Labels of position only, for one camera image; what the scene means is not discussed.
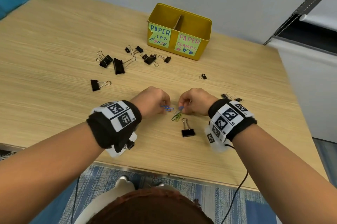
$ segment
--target forearm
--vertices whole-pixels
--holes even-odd
[[[336,222],[337,190],[259,126],[237,134],[233,145],[283,224]]]
[[[29,222],[103,150],[84,122],[0,162],[2,222]]]

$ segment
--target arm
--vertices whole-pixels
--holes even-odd
[[[179,99],[183,113],[207,115],[218,99],[191,89]],[[250,125],[233,145],[260,192],[283,224],[335,223],[337,190],[301,158],[258,125]]]
[[[142,118],[170,105],[163,90],[142,91],[131,101]],[[104,151],[86,122],[41,141],[0,162],[3,223],[27,223],[70,185]]]

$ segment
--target hand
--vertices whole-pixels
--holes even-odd
[[[182,110],[184,114],[189,115],[195,112],[207,116],[209,108],[217,100],[218,98],[207,93],[202,88],[192,88],[180,96],[178,106],[184,107]]]
[[[141,117],[144,119],[159,113],[165,113],[165,108],[161,106],[171,105],[169,95],[160,88],[153,86],[141,91],[130,102],[139,109]]]

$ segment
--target green sticky note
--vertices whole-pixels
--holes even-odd
[[[152,23],[149,23],[149,29],[152,32],[152,35],[149,38],[149,43],[168,48],[171,38],[171,29]]]
[[[175,51],[194,56],[200,43],[200,38],[179,32]]]

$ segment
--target wooden table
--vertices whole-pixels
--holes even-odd
[[[219,98],[226,92],[243,98],[263,129],[326,178],[275,49],[213,33],[201,59],[193,61],[147,46],[147,18],[96,0],[30,0],[1,20],[0,143],[29,147],[83,122],[93,107],[129,100],[150,85],[164,89],[176,108],[179,96],[196,87]],[[120,75],[113,65],[104,69],[95,61],[99,50],[125,61],[131,58],[127,45],[172,59],[159,59],[155,67],[136,55]],[[200,80],[201,73],[208,79]],[[90,79],[112,85],[92,92]],[[246,169],[234,150],[212,152],[203,131],[209,118],[189,116],[196,136],[182,138],[183,124],[172,116],[143,120],[132,150],[115,159],[104,152],[97,161],[238,186]],[[250,177],[243,187],[257,190]]]

